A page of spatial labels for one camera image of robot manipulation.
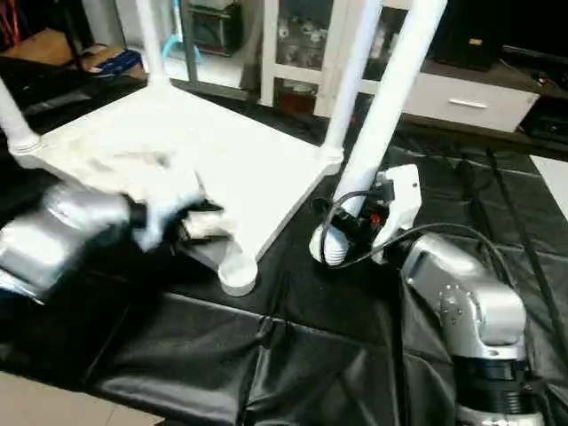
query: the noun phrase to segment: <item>appliance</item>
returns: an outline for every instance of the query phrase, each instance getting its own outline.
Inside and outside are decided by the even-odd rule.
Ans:
[[[222,11],[190,5],[193,42],[200,51],[231,56],[242,46],[242,7],[230,4]]]
[[[456,67],[488,70],[499,60],[509,34],[510,6],[510,1],[449,0],[430,57]]]
[[[568,99],[543,97],[521,123],[526,134],[534,138],[568,144]]]
[[[542,0],[516,4],[510,9],[510,32],[504,40],[506,53],[568,65],[566,18],[562,2]]]

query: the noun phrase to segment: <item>tile floor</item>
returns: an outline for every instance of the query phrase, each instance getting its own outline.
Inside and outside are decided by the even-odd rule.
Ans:
[[[6,426],[152,426],[161,420],[89,395],[0,373],[0,423]]]

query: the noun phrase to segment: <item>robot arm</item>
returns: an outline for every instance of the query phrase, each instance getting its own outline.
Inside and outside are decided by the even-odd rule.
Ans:
[[[455,365],[457,424],[544,425],[530,387],[518,294],[431,233],[410,248],[401,277],[440,317]]]
[[[144,204],[119,193],[81,185],[56,185],[41,207],[16,217],[0,231],[0,288],[44,303],[93,247],[128,233],[144,251],[157,246],[176,214],[203,201],[197,177],[184,191],[157,188]]]

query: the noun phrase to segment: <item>wire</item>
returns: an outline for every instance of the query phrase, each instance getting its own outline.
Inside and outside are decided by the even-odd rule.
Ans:
[[[18,23],[18,6],[16,5],[16,0],[9,0],[10,7],[12,8],[12,27],[13,27],[13,41],[14,44],[19,44],[20,39],[20,25]]]
[[[365,255],[362,255],[360,257],[357,257],[356,259],[353,259],[349,262],[345,262],[343,264],[338,264],[338,265],[328,264],[327,259],[325,258],[325,241],[327,239],[327,233],[329,231],[329,227],[331,226],[331,221],[333,220],[335,212],[347,200],[349,200],[351,198],[365,196],[365,195],[366,196],[379,196],[380,194],[381,193],[379,193],[377,191],[355,191],[355,192],[352,192],[352,193],[347,193],[346,195],[340,197],[339,200],[337,200],[334,203],[332,208],[327,213],[326,220],[325,220],[324,225],[322,226],[322,229],[321,229],[321,238],[319,240],[319,258],[321,259],[320,260],[321,263],[323,263],[327,268],[329,268],[329,269],[348,268],[350,266],[353,266],[354,264],[358,264],[359,262],[362,262],[362,261],[376,255],[377,253],[383,251],[384,249],[386,249],[386,248],[388,248],[388,247],[390,247],[394,244],[397,244],[397,243],[402,242],[402,241],[409,240],[410,238],[414,237],[416,234],[422,233],[424,231],[431,231],[432,229],[437,229],[437,228],[438,229],[453,228],[453,229],[460,229],[462,231],[467,231],[472,236],[474,236],[476,239],[483,242],[487,246],[487,248],[489,249],[490,254],[493,255],[493,257],[498,261],[498,263],[501,267],[501,270],[502,270],[503,274],[505,275],[506,283],[510,287],[515,289],[515,287],[516,287],[515,281],[513,280],[513,275],[511,273],[509,267],[507,266],[507,262],[505,261],[503,254],[497,249],[497,247],[491,242],[491,240],[489,240],[482,233],[480,233],[479,231],[476,231],[475,229],[471,228],[470,226],[460,225],[460,224],[451,224],[451,223],[446,223],[446,222],[416,226],[416,227],[414,227],[414,228],[412,228],[408,231],[404,231],[400,235],[384,242],[384,244],[373,247],[368,253],[366,253]]]

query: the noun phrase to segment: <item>black tablecloth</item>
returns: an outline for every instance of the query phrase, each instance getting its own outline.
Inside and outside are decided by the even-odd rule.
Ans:
[[[0,60],[0,75],[40,132],[140,85],[9,60]],[[61,102],[61,91],[75,97]],[[39,103],[46,99],[56,101]],[[323,136],[318,122],[215,101],[309,142]],[[561,316],[568,314],[566,220],[527,156],[495,153],[492,168],[485,151],[435,138],[399,133],[385,165],[417,164],[417,223],[471,225],[499,245],[529,312],[531,362],[545,379],[542,410],[549,424],[568,424],[558,338],[566,327],[553,327],[543,295],[550,287]],[[55,179],[0,152],[5,223]],[[326,178],[272,244],[249,296],[225,295],[215,273],[170,247],[143,256],[128,242],[87,259],[46,306],[0,295],[0,367],[187,424],[454,424],[453,367],[427,306],[391,268],[369,262],[328,272],[308,253],[319,222],[310,201],[330,195],[336,180]],[[270,214],[262,197],[258,207]],[[487,260],[475,241],[448,237]]]

